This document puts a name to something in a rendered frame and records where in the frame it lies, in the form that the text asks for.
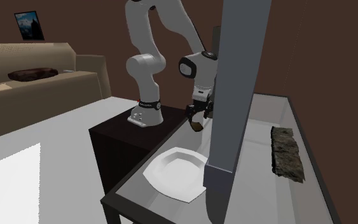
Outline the dark rough flat slab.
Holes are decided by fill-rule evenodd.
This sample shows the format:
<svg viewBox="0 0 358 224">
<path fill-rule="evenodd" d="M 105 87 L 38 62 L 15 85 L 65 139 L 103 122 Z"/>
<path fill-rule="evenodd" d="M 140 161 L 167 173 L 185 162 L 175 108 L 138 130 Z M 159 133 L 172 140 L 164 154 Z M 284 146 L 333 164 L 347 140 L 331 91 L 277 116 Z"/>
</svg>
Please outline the dark rough flat slab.
<svg viewBox="0 0 358 224">
<path fill-rule="evenodd" d="M 299 156 L 299 147 L 291 128 L 272 127 L 270 131 L 272 149 L 272 172 L 297 183 L 303 183 L 305 174 Z"/>
</svg>

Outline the beige sofa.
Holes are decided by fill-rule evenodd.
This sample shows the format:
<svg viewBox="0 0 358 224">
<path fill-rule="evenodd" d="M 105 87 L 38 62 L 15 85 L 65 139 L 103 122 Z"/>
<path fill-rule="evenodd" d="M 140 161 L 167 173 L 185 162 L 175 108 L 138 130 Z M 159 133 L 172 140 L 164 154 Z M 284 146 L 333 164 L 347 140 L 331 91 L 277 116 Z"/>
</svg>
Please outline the beige sofa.
<svg viewBox="0 0 358 224">
<path fill-rule="evenodd" d="M 53 68 L 56 76 L 13 81 L 8 73 Z M 111 96 L 106 59 L 68 43 L 0 43 L 0 136 Z"/>
</svg>

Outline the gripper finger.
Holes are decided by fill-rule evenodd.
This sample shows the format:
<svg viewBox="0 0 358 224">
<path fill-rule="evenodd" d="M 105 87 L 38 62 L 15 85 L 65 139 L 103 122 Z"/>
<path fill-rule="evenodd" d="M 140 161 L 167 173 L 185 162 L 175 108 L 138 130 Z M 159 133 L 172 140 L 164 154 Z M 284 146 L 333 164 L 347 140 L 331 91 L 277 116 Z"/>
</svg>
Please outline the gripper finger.
<svg viewBox="0 0 358 224">
<path fill-rule="evenodd" d="M 195 114 L 197 114 L 195 106 L 187 105 L 186 106 L 186 117 L 187 117 L 189 123 L 191 123 L 193 121 L 193 116 Z"/>
<path fill-rule="evenodd" d="M 203 112 L 203 117 L 204 118 L 212 118 L 213 117 L 213 109 L 214 109 L 214 104 L 208 103 L 205 111 Z"/>
</svg>

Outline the small brown and white object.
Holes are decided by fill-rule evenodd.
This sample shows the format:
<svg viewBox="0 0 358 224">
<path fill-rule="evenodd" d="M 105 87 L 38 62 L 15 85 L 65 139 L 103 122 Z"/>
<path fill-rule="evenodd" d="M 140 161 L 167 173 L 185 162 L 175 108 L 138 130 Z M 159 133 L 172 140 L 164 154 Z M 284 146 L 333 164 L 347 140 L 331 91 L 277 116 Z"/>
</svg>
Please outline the small brown and white object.
<svg viewBox="0 0 358 224">
<path fill-rule="evenodd" d="M 195 132 L 200 132 L 203 130 L 203 112 L 198 112 L 194 114 L 190 122 L 191 128 Z"/>
</svg>

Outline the tall grey slab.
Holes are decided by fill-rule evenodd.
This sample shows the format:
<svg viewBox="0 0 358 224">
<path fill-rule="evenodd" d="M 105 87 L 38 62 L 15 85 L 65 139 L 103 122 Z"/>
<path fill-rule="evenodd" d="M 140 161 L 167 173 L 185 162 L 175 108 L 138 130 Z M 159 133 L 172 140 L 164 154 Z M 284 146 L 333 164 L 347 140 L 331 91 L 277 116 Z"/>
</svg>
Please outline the tall grey slab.
<svg viewBox="0 0 358 224">
<path fill-rule="evenodd" d="M 272 0 L 224 0 L 209 158 L 207 216 L 224 224 L 254 94 Z"/>
</svg>

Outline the glass table with black frame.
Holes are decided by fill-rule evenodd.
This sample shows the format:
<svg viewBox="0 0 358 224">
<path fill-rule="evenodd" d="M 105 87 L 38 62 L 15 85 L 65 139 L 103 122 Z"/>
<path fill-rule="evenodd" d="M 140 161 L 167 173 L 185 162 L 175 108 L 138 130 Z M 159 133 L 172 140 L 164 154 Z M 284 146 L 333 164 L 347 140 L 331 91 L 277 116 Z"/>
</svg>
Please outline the glass table with black frame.
<svg viewBox="0 0 358 224">
<path fill-rule="evenodd" d="M 305 180 L 297 183 L 272 172 L 272 127 L 291 128 L 299 147 Z M 195 132 L 187 119 L 153 149 L 101 200 L 107 224 L 126 217 L 136 224 L 212 224 L 205 191 L 190 203 L 165 196 L 143 176 L 161 153 L 180 147 L 209 158 L 212 119 Z M 341 224 L 315 158 L 286 97 L 255 94 L 238 160 L 224 224 Z"/>
</svg>

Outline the dark brown cushion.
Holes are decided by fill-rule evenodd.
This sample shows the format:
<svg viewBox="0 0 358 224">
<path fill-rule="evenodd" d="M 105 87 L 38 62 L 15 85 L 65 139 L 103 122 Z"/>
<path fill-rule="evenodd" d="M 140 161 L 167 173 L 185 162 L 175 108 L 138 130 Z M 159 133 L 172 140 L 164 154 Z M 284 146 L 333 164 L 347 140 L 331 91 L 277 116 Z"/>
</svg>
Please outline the dark brown cushion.
<svg viewBox="0 0 358 224">
<path fill-rule="evenodd" d="M 56 69 L 42 67 L 42 68 L 14 71 L 8 73 L 8 78 L 13 81 L 27 82 L 27 81 L 35 81 L 35 80 L 50 78 L 58 75 L 58 73 L 59 72 Z"/>
</svg>

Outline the dark robot stand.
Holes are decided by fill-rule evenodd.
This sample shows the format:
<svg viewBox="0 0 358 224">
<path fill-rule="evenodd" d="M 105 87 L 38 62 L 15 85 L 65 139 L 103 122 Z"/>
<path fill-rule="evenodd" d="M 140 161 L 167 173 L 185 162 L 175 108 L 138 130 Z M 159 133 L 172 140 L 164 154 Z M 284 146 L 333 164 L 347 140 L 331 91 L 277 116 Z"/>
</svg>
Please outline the dark robot stand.
<svg viewBox="0 0 358 224">
<path fill-rule="evenodd" d="M 163 123 L 139 127 L 127 121 L 130 113 L 128 109 L 88 130 L 104 193 L 113 189 L 186 120 L 183 109 L 162 106 Z"/>
</svg>

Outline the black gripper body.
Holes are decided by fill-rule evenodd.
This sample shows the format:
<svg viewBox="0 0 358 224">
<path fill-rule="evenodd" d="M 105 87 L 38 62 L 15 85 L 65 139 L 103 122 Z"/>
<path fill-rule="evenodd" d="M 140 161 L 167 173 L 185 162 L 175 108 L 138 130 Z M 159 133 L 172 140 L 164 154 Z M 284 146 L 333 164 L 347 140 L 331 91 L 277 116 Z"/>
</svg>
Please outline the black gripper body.
<svg viewBox="0 0 358 224">
<path fill-rule="evenodd" d="M 213 110 L 213 102 L 210 99 L 206 101 L 193 100 L 195 110 Z"/>
</svg>

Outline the framed wall picture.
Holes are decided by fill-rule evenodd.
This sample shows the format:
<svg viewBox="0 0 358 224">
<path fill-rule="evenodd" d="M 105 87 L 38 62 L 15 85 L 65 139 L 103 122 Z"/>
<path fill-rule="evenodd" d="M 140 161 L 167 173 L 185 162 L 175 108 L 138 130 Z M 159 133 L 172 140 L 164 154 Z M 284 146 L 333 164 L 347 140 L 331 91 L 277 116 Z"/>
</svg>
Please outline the framed wall picture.
<svg viewBox="0 0 358 224">
<path fill-rule="evenodd" d="M 24 41 L 45 40 L 36 11 L 15 13 L 14 16 Z"/>
</svg>

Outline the white plate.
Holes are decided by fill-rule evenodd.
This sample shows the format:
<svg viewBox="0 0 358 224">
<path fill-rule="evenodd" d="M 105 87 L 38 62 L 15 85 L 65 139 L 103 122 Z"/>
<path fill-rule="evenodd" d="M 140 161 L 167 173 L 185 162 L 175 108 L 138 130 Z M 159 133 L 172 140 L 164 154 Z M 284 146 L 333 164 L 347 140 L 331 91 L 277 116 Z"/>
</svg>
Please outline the white plate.
<svg viewBox="0 0 358 224">
<path fill-rule="evenodd" d="M 155 157 L 143 176 L 159 193 L 190 203 L 200 196 L 207 157 L 185 148 L 174 147 Z"/>
</svg>

